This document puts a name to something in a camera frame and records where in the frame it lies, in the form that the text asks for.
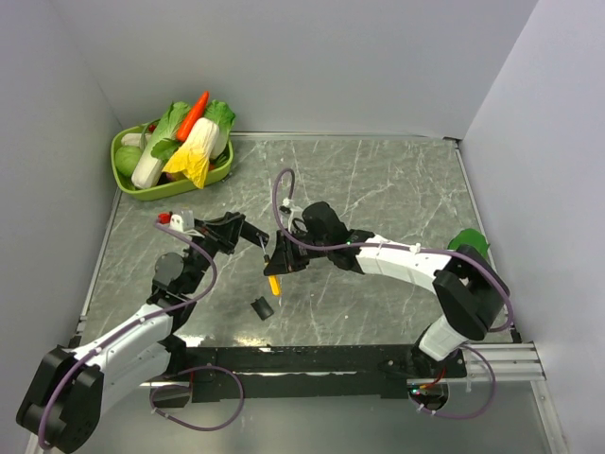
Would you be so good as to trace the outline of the yellow handled screwdriver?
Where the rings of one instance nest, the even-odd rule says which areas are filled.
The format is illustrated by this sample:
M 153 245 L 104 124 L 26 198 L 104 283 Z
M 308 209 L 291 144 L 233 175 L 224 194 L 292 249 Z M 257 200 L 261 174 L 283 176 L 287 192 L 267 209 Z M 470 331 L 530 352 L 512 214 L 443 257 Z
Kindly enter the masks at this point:
M 268 262 L 269 262 L 269 255 L 268 255 L 268 252 L 266 249 L 266 242 L 262 237 L 259 238 L 259 241 L 260 241 L 261 249 L 263 251 L 264 265 L 265 265 L 265 267 L 267 267 Z M 269 286 L 270 286 L 272 294 L 275 297 L 281 298 L 282 290 L 281 290 L 281 284 L 280 284 L 278 277 L 276 275 L 268 275 L 268 282 L 269 282 Z

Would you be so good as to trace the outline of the black battery cover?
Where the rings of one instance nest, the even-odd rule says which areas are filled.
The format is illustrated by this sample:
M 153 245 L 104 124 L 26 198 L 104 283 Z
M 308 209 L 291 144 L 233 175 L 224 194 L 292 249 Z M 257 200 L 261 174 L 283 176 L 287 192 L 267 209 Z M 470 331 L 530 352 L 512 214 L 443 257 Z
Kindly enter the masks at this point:
M 265 321 L 274 315 L 274 309 L 271 307 L 267 299 L 263 296 L 255 299 L 251 303 L 251 307 L 261 321 Z

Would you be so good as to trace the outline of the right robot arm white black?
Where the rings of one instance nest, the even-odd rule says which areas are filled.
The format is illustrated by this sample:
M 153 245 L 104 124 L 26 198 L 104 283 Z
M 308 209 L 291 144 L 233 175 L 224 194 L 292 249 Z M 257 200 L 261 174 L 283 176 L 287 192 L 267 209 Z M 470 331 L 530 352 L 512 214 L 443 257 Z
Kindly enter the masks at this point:
M 302 224 L 301 229 L 278 230 L 264 269 L 270 280 L 302 271 L 311 259 L 325 257 L 341 270 L 393 278 L 436 295 L 442 314 L 422 333 L 412 355 L 420 375 L 436 375 L 464 342 L 484 340 L 510 295 L 472 245 L 429 250 L 349 229 L 325 201 L 303 209 Z

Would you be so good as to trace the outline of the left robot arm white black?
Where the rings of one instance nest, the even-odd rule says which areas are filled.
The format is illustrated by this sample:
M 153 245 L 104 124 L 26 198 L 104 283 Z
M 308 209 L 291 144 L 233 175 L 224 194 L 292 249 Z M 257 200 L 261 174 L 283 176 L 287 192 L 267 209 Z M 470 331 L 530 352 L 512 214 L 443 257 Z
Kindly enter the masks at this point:
M 183 241 L 182 253 L 166 253 L 154 267 L 151 294 L 128 319 L 75 349 L 46 353 L 17 411 L 16 422 L 43 450 L 73 453 L 90 438 L 105 411 L 149 378 L 174 380 L 187 366 L 186 345 L 176 336 L 201 296 L 203 276 L 215 281 L 218 253 L 231 254 L 240 238 L 259 245 L 240 213 L 198 220 L 182 212 L 159 230 Z

